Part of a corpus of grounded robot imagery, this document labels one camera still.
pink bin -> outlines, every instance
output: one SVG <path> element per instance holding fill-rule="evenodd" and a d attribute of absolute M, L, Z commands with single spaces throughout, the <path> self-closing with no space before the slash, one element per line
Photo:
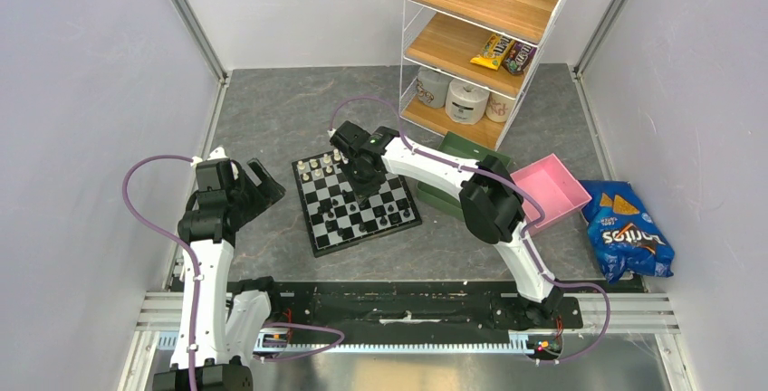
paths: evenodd
<path fill-rule="evenodd" d="M 590 194 L 554 154 L 513 172 L 511 177 L 544 209 L 546 218 L 531 228 L 531 235 L 578 212 L 591 200 Z M 528 201 L 523 203 L 523 210 L 527 222 L 539 217 L 539 212 Z"/>

cable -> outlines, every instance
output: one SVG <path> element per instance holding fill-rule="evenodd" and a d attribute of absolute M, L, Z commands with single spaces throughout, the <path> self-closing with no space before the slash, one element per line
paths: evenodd
<path fill-rule="evenodd" d="M 134 165 L 128 170 L 128 172 L 125 174 L 125 177 L 122 180 L 122 201 L 125 203 L 125 206 L 128 207 L 128 211 L 139 222 L 147 226 L 150 230 L 178 243 L 178 245 L 181 246 L 187 254 L 189 254 L 189 259 L 192 262 L 192 269 L 194 271 L 193 272 L 194 283 L 193 283 L 193 289 L 192 289 L 192 308 L 189 313 L 189 346 L 192 346 L 193 344 L 195 344 L 195 341 L 197 338 L 195 334 L 195 329 L 197 328 L 197 304 L 200 300 L 200 281 L 197 279 L 197 276 L 200 275 L 200 265 L 197 262 L 197 255 L 195 254 L 195 251 L 193 251 L 192 248 L 190 248 L 186 242 L 179 239 L 170 231 L 166 231 L 163 228 L 160 228 L 159 226 L 150 222 L 146 217 L 142 216 L 139 213 L 139 211 L 136 210 L 136 207 L 133 206 L 133 203 L 131 203 L 130 198 L 128 197 L 128 183 L 133 173 L 136 172 L 136 170 L 139 169 L 140 167 L 148 164 L 149 162 L 152 162 L 155 160 L 163 160 L 163 159 L 181 160 L 184 162 L 192 163 L 192 159 L 189 157 L 176 156 L 172 154 L 162 154 L 159 156 L 147 157 L 144 160 L 141 160 L 139 163 L 137 163 L 136 165 Z M 188 352 L 189 352 L 189 369 L 188 369 L 189 370 L 188 371 L 189 372 L 189 389 L 190 391 L 197 391 L 197 380 L 195 377 L 195 350 L 188 350 Z"/>
<path fill-rule="evenodd" d="M 275 323 L 265 323 L 262 328 L 293 328 L 293 329 L 305 329 L 305 330 L 316 330 L 318 332 L 328 332 L 329 334 L 336 334 L 339 336 L 339 339 L 336 341 L 333 341 L 331 344 L 324 348 L 317 348 L 315 350 L 310 350 L 309 352 L 303 352 L 298 355 L 293 355 L 286 358 L 265 358 L 265 357 L 254 357 L 256 360 L 260 360 L 262 362 L 283 362 L 283 361 L 293 361 L 295 359 L 299 358 L 307 358 L 312 355 L 317 355 L 318 353 L 322 353 L 326 350 L 331 350 L 332 348 L 335 348 L 336 346 L 339 346 L 341 342 L 346 337 L 344 335 L 344 332 L 338 330 L 338 329 L 332 329 L 332 328 L 323 328 L 320 326 L 311 326 L 311 325 L 301 325 L 299 323 L 285 323 L 282 321 L 277 321 Z"/>
<path fill-rule="evenodd" d="M 539 217 L 535 220 L 529 222 L 526 224 L 523 229 L 520 231 L 520 235 L 523 239 L 523 244 L 525 245 L 525 249 L 528 251 L 528 254 L 531 255 L 533 259 L 533 263 L 536 265 L 536 269 L 539 271 L 539 274 L 544 278 L 545 281 L 549 282 L 550 284 L 554 285 L 555 287 L 559 287 L 561 289 L 580 289 L 580 288 L 588 288 L 593 289 L 597 291 L 598 293 L 602 294 L 603 299 L 605 300 L 605 322 L 602 325 L 602 329 L 600 330 L 600 334 L 598 335 L 597 339 L 592 342 L 588 347 L 586 347 L 584 350 L 574 353 L 573 355 L 569 355 L 568 357 L 565 357 L 563 359 L 558 359 L 556 361 L 541 361 L 544 364 L 561 364 L 563 362 L 572 361 L 574 359 L 580 358 L 588 353 L 590 353 L 593 349 L 597 347 L 597 345 L 602 341 L 602 339 L 605 337 L 606 332 L 608 331 L 608 326 L 610 324 L 610 299 L 608 298 L 608 293 L 603 290 L 602 287 L 600 287 L 597 284 L 591 283 L 591 282 L 575 282 L 575 283 L 566 283 L 566 282 L 560 282 L 555 281 L 554 279 L 550 278 L 546 273 L 544 273 L 543 264 L 541 262 L 541 258 L 537 253 L 535 253 L 533 246 L 528 242 L 528 231 L 530 227 L 540 223 L 544 220 L 545 214 L 544 209 L 542 208 L 539 203 L 536 202 L 530 195 L 528 195 L 524 190 L 522 190 L 518 185 L 512 182 L 509 178 L 504 178 L 502 176 L 498 176 L 492 172 L 484 171 L 482 169 L 478 169 L 475 167 L 461 167 L 459 164 L 452 160 L 448 160 L 445 158 L 442 158 L 440 156 L 427 153 L 425 151 L 421 151 L 419 148 L 414 148 L 413 145 L 408 142 L 408 138 L 406 137 L 405 130 L 402 127 L 402 123 L 400 121 L 400 115 L 398 113 L 398 110 L 395 109 L 395 107 L 390 104 L 388 101 L 383 100 L 379 97 L 373 97 L 373 96 L 360 96 L 360 97 L 354 97 L 351 99 L 347 99 L 339 103 L 339 106 L 336 107 L 336 109 L 333 111 L 331 115 L 331 126 L 329 128 L 329 131 L 333 130 L 333 121 L 336 119 L 336 115 L 339 113 L 339 110 L 347 105 L 348 103 L 352 101 L 357 100 L 371 100 L 371 101 L 377 101 L 379 103 L 385 104 L 390 107 L 390 109 L 395 113 L 395 116 L 397 117 L 398 121 L 398 131 L 400 133 L 400 139 L 403 141 L 403 145 L 406 146 L 409 150 L 413 151 L 416 154 L 419 154 L 420 156 L 424 156 L 426 158 L 429 158 L 431 160 L 435 160 L 436 162 L 440 162 L 443 164 L 446 164 L 450 167 L 460 168 L 464 169 L 470 172 L 473 172 L 475 174 L 478 174 L 480 176 L 485 176 L 487 178 L 491 178 L 493 180 L 498 181 L 499 183 L 511 188 L 513 191 L 520 194 L 520 196 L 523 197 L 523 199 L 527 200 L 531 205 L 533 205 L 533 208 L 536 209 L 537 212 L 539 212 Z"/>

gray floor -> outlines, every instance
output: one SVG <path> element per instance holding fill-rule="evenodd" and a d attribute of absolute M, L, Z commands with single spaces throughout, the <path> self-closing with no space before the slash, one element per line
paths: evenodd
<path fill-rule="evenodd" d="M 258 157 L 287 189 L 285 198 L 237 234 L 230 280 L 272 275 L 279 281 L 512 279 L 495 249 L 456 219 L 421 204 L 424 223 L 322 258 L 312 256 L 290 162 L 330 149 L 329 119 L 339 101 L 377 95 L 396 102 L 398 67 L 235 71 L 214 145 L 231 157 Z M 363 128 L 393 127 L 394 116 L 373 102 L 352 103 L 338 118 Z M 441 137 L 407 124 L 408 135 L 432 147 Z M 542 65 L 502 143 L 511 169 L 555 153 L 577 178 L 601 178 L 579 97 L 565 65 Z M 410 183 L 411 191 L 416 185 Z M 602 278 L 575 215 L 534 237 L 561 280 Z"/>

white wall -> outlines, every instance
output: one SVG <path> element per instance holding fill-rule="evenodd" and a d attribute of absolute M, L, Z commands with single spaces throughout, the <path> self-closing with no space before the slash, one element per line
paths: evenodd
<path fill-rule="evenodd" d="M 628 0 L 586 83 L 619 178 L 677 251 L 670 294 L 704 390 L 765 389 L 765 0 Z"/>
<path fill-rule="evenodd" d="M 115 389 L 169 242 L 123 207 L 140 158 L 195 154 L 216 82 L 169 0 L 0 0 L 2 388 Z M 191 171 L 140 171 L 173 228 Z"/>
<path fill-rule="evenodd" d="M 570 0 L 547 62 L 578 61 L 610 0 Z M 229 69 L 399 64 L 402 0 L 189 0 Z"/>

green tray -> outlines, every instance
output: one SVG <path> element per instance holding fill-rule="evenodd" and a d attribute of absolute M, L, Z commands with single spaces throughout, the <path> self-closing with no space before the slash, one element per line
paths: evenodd
<path fill-rule="evenodd" d="M 475 160 L 482 160 L 485 156 L 490 154 L 501 160 L 505 167 L 508 167 L 510 162 L 512 162 L 511 157 L 497 153 L 492 149 L 485 148 L 450 131 L 443 138 L 443 141 L 440 142 L 440 146 L 437 147 L 437 149 L 454 157 L 473 158 Z M 417 183 L 416 198 L 438 210 L 442 210 L 443 212 L 454 216 L 456 219 L 464 220 L 464 213 L 461 211 L 459 202 L 451 195 L 434 186 L 426 185 L 421 182 Z"/>

